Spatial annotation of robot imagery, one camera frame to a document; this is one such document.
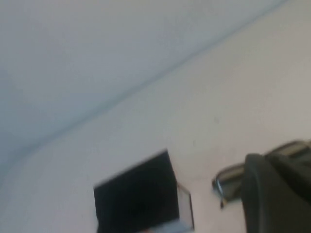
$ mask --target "white wall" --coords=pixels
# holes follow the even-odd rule
[[[212,176],[311,135],[311,2],[292,0],[104,115],[19,161],[0,189],[0,232],[96,232],[94,184],[168,148],[196,232],[243,232]]]
[[[0,163],[283,1],[1,0]]]

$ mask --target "black object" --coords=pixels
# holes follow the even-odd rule
[[[288,156],[297,162],[311,161],[311,143],[306,141],[292,141],[286,143],[264,155],[280,154]],[[221,197],[221,208],[227,202],[241,197],[244,164],[238,164],[220,171],[212,180],[212,187]]]
[[[242,179],[247,233],[311,232],[311,164],[247,155]]]
[[[97,232],[138,233],[172,221],[175,225],[165,226],[171,230],[168,233],[184,229],[177,221],[181,215],[180,194],[191,206],[190,194],[177,187],[170,158],[165,151],[94,188],[99,223]]]

